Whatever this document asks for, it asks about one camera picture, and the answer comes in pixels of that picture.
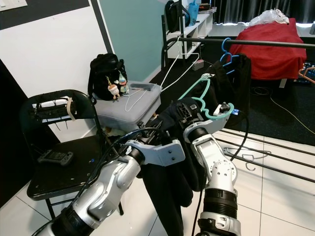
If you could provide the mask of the plain black garment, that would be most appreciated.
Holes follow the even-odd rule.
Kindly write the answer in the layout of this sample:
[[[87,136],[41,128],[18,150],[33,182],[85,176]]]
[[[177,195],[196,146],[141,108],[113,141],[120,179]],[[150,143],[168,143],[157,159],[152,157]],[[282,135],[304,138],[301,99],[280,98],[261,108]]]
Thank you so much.
[[[164,227],[167,236],[183,236],[184,224],[182,207],[189,207],[193,193],[201,191],[205,185],[206,174],[203,167],[193,154],[190,144],[183,138],[183,130],[189,125],[181,124],[184,117],[178,112],[179,108],[186,107],[196,118],[197,101],[185,97],[175,101],[163,110],[157,117],[150,120],[146,127],[158,127],[168,132],[182,143],[185,160],[167,167],[145,164],[140,167],[140,176],[145,189],[155,207],[157,216]]]

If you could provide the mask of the red cloth cover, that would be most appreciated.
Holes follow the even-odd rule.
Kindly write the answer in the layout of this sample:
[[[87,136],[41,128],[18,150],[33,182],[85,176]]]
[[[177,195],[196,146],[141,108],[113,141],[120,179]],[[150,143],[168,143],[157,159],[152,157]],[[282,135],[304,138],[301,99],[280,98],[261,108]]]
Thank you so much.
[[[238,34],[237,40],[303,43],[298,36],[294,18],[290,18],[288,24],[272,22],[250,26]],[[295,78],[308,58],[305,49],[291,47],[232,44],[229,51],[250,59],[253,80]]]

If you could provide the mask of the black metal clothes rack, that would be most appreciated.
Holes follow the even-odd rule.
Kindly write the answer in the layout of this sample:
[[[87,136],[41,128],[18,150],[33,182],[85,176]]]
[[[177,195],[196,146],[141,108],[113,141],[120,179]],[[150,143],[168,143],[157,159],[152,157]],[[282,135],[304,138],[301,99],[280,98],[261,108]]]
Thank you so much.
[[[182,38],[182,37],[175,37],[175,38],[171,38],[171,39],[168,39],[168,40],[163,42],[162,49],[160,50],[160,65],[163,68],[166,67],[167,51],[169,49],[171,49],[171,47],[173,47],[175,45],[175,43],[177,43],[177,42],[185,42],[185,41],[197,42],[197,43],[207,43],[207,44],[220,43],[222,45],[221,46],[222,49],[223,49],[223,45],[225,43],[229,43],[229,44],[234,44],[234,45],[238,44],[238,45],[252,45],[252,46],[272,46],[272,47],[288,47],[288,48],[293,48],[293,49],[308,49],[308,50],[313,49],[313,50],[315,50],[315,44],[305,44],[305,43],[290,43],[290,42],[281,42],[281,41],[233,40],[233,39],[227,39],[227,38],[223,39],[223,40],[220,40],[220,39],[207,39],[207,38],[186,38],[186,37]],[[243,148],[243,146],[245,144],[245,141],[248,139],[249,130],[246,132],[245,135],[239,135],[238,133],[231,133],[231,132],[227,132],[227,133],[234,134],[234,135],[237,135],[239,137],[243,137],[242,144],[239,146],[238,151],[236,151],[236,155],[238,155],[238,152]],[[254,138],[252,138],[252,140],[258,140],[258,141],[261,141],[263,143],[268,143],[267,141],[254,139]],[[289,150],[299,151],[301,153],[305,153],[305,154],[308,154],[308,155],[315,156],[315,153],[311,153],[311,152],[308,152],[308,151],[301,151],[301,150],[298,150],[298,149],[289,148],[287,146],[282,146],[282,145],[275,145],[275,146],[278,146],[280,148],[287,148]],[[249,150],[258,151],[259,153],[262,153],[262,154],[267,154],[267,155],[276,157],[278,159],[287,160],[289,162],[292,162],[292,163],[295,163],[295,164],[299,164],[301,166],[306,166],[306,167],[310,167],[310,168],[315,169],[315,166],[311,166],[311,165],[308,165],[306,163],[298,162],[297,160],[288,159],[288,158],[285,158],[285,157],[282,157],[282,156],[278,156],[278,155],[271,155],[270,153],[266,153],[265,151],[261,151],[261,150],[258,150],[258,149],[251,149],[250,148]],[[254,164],[255,166],[263,167],[263,168],[266,168],[266,169],[269,169],[269,170],[272,170],[272,171],[275,171],[275,172],[278,172],[278,173],[282,173],[284,175],[296,177],[298,179],[302,179],[302,180],[305,180],[305,181],[308,181],[308,182],[315,183],[315,179],[309,179],[309,178],[304,177],[304,176],[295,175],[294,173],[283,171],[283,170],[277,169],[275,167],[267,166],[267,165],[255,162],[254,160],[247,160],[247,159],[244,159],[244,158],[239,157],[239,156],[232,157],[231,160],[234,160],[234,159],[242,160],[245,163]]]

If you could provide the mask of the blue hanging bag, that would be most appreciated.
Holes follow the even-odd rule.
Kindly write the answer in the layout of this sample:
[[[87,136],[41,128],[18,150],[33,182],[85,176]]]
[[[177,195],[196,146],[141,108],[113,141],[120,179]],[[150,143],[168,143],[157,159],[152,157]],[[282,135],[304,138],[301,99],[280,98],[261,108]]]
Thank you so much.
[[[189,19],[189,26],[194,26],[197,22],[197,16],[199,13],[199,3],[201,0],[187,0],[188,1],[188,8],[187,8],[187,16]]]

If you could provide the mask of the black folding chair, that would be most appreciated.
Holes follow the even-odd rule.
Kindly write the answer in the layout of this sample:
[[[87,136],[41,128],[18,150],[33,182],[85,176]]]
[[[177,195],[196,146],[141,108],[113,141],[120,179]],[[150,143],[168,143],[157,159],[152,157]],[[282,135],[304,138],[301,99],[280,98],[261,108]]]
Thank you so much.
[[[87,94],[73,89],[48,92],[30,97],[18,113],[20,128],[27,142],[30,159],[34,163],[34,175],[27,188],[27,196],[38,202],[44,200],[50,216],[56,213],[54,206],[66,206],[68,200],[52,203],[51,198],[69,195],[92,183],[93,171],[99,161],[112,157],[104,153],[111,146],[110,139],[97,117],[92,100]],[[70,131],[71,123],[92,121],[88,135],[65,142],[45,137],[50,126]],[[45,151],[72,151],[74,156],[68,166],[38,163],[37,158]]]

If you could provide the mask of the clear plastic bag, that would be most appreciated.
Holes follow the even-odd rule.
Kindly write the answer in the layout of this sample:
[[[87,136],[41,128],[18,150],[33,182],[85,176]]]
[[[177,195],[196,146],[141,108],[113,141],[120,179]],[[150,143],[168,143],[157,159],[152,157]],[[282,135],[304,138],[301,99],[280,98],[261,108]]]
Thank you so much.
[[[279,9],[270,9],[263,11],[257,17],[252,18],[248,23],[248,26],[270,24],[270,23],[279,23],[279,24],[289,24],[290,20],[285,14]]]

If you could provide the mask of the white wall switch plate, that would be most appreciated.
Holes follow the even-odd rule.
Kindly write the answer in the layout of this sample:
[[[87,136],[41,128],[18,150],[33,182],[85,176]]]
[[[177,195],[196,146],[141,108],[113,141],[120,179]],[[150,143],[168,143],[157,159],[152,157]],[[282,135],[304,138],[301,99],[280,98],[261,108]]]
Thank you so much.
[[[0,11],[27,6],[26,0],[0,0]]]

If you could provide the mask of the white shelf unit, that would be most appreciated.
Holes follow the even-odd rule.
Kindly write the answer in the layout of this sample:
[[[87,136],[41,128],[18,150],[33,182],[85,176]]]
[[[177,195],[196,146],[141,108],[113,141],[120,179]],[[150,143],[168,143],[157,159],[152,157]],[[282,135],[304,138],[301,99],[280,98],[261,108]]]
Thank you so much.
[[[191,38],[207,37],[213,27],[213,16],[214,13],[206,13],[206,11],[199,13],[196,17],[195,25],[186,26],[184,28],[184,35]],[[180,36],[179,27],[176,27],[175,31],[171,31],[168,29],[169,26],[170,24],[166,22],[165,41]],[[175,59],[180,53],[185,53],[185,58],[187,59],[189,57],[187,53],[192,53],[199,46],[200,43],[198,42],[178,41],[167,50],[166,54],[162,55],[166,56],[168,59]]]

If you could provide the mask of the teal plastic hanger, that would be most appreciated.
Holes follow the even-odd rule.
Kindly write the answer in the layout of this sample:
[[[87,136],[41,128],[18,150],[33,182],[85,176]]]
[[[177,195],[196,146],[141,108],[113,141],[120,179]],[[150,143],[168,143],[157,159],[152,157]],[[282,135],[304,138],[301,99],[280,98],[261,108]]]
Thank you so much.
[[[180,96],[178,98],[178,100],[185,98],[194,88],[196,88],[196,86],[199,83],[205,82],[205,85],[203,86],[202,93],[198,96],[191,96],[191,99],[201,103],[201,106],[199,109],[202,112],[203,116],[205,116],[207,119],[218,120],[218,119],[222,119],[222,118],[228,118],[235,110],[234,104],[232,104],[232,103],[226,103],[225,104],[227,106],[227,110],[223,110],[222,113],[214,113],[213,115],[211,114],[211,110],[206,108],[207,104],[206,104],[206,101],[204,98],[205,98],[205,96],[207,96],[207,94],[209,94],[209,90],[210,90],[211,85],[212,85],[212,80],[211,80],[212,77],[214,77],[214,74],[209,74],[209,73],[202,74],[200,79],[198,79],[193,85],[191,85],[182,94],[182,96]]]

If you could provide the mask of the black handheld controller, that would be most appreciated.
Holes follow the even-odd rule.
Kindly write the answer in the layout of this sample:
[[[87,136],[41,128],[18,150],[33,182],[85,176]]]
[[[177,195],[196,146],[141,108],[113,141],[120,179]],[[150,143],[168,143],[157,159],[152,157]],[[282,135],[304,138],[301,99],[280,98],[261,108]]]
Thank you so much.
[[[68,166],[72,161],[74,153],[72,151],[59,152],[48,150],[45,151],[40,157],[37,158],[38,163],[53,163],[60,166]]]

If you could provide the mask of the black garment with white print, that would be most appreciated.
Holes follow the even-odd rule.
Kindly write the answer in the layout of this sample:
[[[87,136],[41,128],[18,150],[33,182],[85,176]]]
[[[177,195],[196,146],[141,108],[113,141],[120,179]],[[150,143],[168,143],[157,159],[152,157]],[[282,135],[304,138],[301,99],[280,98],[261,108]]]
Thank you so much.
[[[220,103],[232,103],[238,110],[250,108],[252,61],[244,54],[232,57],[230,65],[216,61],[207,73],[212,74],[211,88],[204,100],[211,108]]]

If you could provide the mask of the grey storage box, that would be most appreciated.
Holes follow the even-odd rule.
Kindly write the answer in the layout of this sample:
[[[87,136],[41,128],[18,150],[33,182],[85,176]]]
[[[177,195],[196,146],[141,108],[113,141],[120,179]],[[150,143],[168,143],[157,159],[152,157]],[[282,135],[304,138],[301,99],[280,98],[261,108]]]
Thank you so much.
[[[98,100],[95,104],[97,117],[102,126],[130,132],[147,123],[160,106],[162,87],[153,83],[128,82],[129,95],[116,101]]]

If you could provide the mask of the dark curtain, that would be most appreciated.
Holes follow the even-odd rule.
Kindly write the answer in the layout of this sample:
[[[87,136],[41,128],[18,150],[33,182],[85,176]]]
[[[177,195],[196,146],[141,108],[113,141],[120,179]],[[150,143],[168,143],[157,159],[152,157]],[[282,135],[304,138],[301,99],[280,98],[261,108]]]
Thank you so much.
[[[263,11],[279,9],[297,23],[315,22],[315,0],[212,0],[217,8],[214,23],[250,22]]]

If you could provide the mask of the blue plastic hanger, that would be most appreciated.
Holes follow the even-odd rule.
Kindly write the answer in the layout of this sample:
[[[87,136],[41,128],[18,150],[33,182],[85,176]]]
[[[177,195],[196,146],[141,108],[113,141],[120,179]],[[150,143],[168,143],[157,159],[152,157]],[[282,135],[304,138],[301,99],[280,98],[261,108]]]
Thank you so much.
[[[234,72],[236,72],[236,69],[232,69],[232,70],[228,70],[229,69],[229,66],[233,63],[234,61],[234,57],[236,57],[236,63],[241,63],[242,60],[241,58],[239,57],[239,55],[233,55],[231,54],[230,52],[227,51],[227,49],[225,48],[225,43],[226,41],[230,40],[230,37],[227,37],[225,38],[223,41],[222,41],[222,46],[221,46],[221,49],[223,51],[223,55],[222,57],[219,59],[219,62],[222,63],[222,68],[226,70],[226,74],[229,75],[229,74],[234,74]]]

